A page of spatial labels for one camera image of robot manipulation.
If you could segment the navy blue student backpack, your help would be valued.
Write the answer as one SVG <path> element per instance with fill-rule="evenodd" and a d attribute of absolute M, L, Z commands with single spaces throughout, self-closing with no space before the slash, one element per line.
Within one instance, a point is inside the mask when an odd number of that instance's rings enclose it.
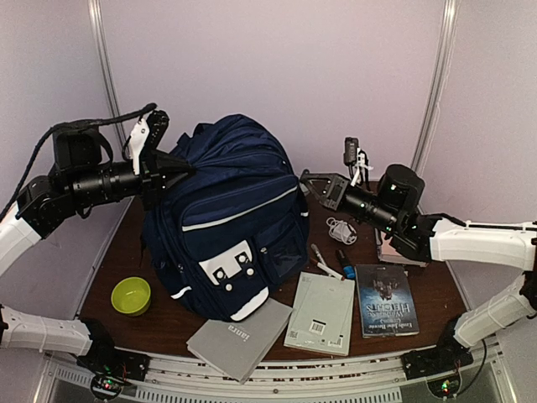
<path fill-rule="evenodd" d="M 172 155 L 195 172 L 144 217 L 151 264 L 187 310 L 240 322 L 308 262 L 299 179 L 281 143 L 242 114 L 197 125 Z"/>

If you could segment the red white marker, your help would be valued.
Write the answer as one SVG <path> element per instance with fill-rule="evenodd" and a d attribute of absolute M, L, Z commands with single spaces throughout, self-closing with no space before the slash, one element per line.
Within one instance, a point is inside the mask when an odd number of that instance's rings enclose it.
<path fill-rule="evenodd" d="M 324 271 L 329 276 L 332 276 L 332 277 L 334 277 L 334 278 L 336 278 L 338 280 L 344 280 L 344 277 L 341 274 L 339 274 L 335 270 L 331 269 L 330 267 L 326 266 L 325 264 L 322 264 L 321 262 L 317 262 L 315 265 L 316 265 L 317 268 L 319 268 L 320 270 Z"/>

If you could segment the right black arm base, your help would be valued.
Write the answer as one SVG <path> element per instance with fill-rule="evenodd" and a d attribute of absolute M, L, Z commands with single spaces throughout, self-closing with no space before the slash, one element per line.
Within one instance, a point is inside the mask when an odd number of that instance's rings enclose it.
<path fill-rule="evenodd" d="M 470 349 L 455 340 L 458 317 L 451 319 L 432 348 L 412 350 L 401 355 L 406 379 L 418 379 L 444 372 L 455 371 L 473 363 Z"/>

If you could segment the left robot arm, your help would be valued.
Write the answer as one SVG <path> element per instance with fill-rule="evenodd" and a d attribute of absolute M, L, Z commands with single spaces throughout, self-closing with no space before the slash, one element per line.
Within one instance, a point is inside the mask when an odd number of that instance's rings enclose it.
<path fill-rule="evenodd" d="M 1 212 L 1 271 L 71 217 L 86 219 L 94 207 L 131 196 L 150 210 L 194 176 L 187 160 L 159 150 L 168 126 L 167 113 L 149 103 L 117 117 L 49 128 Z"/>

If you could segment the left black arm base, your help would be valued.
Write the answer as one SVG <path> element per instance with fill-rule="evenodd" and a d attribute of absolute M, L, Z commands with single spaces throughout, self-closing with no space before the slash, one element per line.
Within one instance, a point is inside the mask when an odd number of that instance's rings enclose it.
<path fill-rule="evenodd" d="M 149 369 L 150 357 L 144 353 L 116 348 L 107 329 L 94 319 L 82 319 L 89 331 L 91 346 L 86 354 L 77 356 L 77 363 L 94 374 L 115 379 L 144 381 Z"/>

